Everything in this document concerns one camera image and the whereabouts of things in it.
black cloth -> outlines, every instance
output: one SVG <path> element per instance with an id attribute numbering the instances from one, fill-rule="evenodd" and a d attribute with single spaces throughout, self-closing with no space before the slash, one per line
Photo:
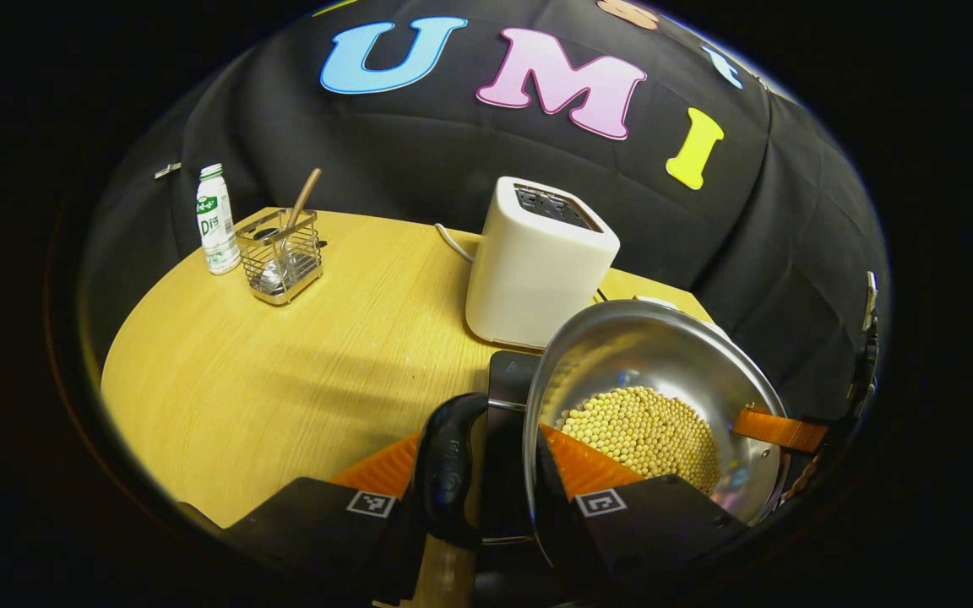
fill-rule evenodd
<path id="1" fill-rule="evenodd" d="M 468 19 L 435 68 L 394 91 L 341 95 L 319 74 L 332 38 L 391 20 L 366 67 L 400 64 L 418 17 Z M 648 74 L 613 141 L 547 115 L 534 86 L 522 109 L 482 103 L 509 42 L 524 27 L 557 37 L 573 66 L 601 55 Z M 780 390 L 793 415 L 845 407 L 861 346 L 866 270 L 882 290 L 884 239 L 860 177 L 810 111 L 769 93 L 744 69 L 735 88 L 708 46 L 660 19 L 642 30 L 595 3 L 371 0 L 304 16 L 212 74 L 125 155 L 97 204 L 82 269 L 85 327 L 99 362 L 145 292 L 200 246 L 198 172 L 223 163 L 236 220 L 293 203 L 314 166 L 310 207 L 481 231 L 495 180 L 518 176 L 575 193 L 622 247 L 614 267 L 691 291 Z M 726 132 L 692 190 L 664 169 L 690 128 L 689 107 Z M 182 169 L 154 180 L 173 162 Z M 324 224 L 319 224 L 324 238 Z M 607 296 L 630 297 L 632 293 Z"/>

plastic bottle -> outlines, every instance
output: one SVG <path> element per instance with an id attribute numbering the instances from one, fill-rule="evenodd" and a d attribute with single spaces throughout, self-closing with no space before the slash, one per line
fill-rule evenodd
<path id="1" fill-rule="evenodd" d="M 198 184 L 198 230 L 205 264 L 212 274 L 224 274 L 239 265 L 239 243 L 231 220 L 231 197 L 224 183 L 224 166 L 220 163 L 201 170 Z"/>

white toaster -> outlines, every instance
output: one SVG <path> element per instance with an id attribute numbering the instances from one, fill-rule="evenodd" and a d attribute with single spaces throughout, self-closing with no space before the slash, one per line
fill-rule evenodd
<path id="1" fill-rule="evenodd" d="M 619 245 L 571 193 L 499 177 L 471 265 L 468 327 L 490 342 L 545 349 L 590 303 Z"/>

pink letter m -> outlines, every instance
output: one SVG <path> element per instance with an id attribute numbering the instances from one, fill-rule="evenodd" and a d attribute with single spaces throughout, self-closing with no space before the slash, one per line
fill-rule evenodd
<path id="1" fill-rule="evenodd" d="M 527 107 L 532 99 L 524 88 L 532 74 L 547 114 L 557 114 L 574 97 L 587 91 L 584 104 L 568 113 L 573 122 L 605 138 L 625 139 L 629 135 L 625 112 L 633 88 L 648 78 L 644 70 L 609 55 L 573 69 L 553 35 L 516 27 L 502 30 L 502 35 L 509 38 L 509 54 L 494 84 L 476 91 L 476 97 L 497 106 Z"/>

metal utensil holder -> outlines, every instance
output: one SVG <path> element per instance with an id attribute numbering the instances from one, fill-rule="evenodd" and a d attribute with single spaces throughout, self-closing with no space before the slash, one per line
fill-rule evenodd
<path id="1" fill-rule="evenodd" d="M 294 226 L 282 226 L 290 209 L 279 209 L 235 232 L 251 292 L 269 304 L 283 305 L 321 276 L 321 249 L 313 222 L 303 210 Z"/>

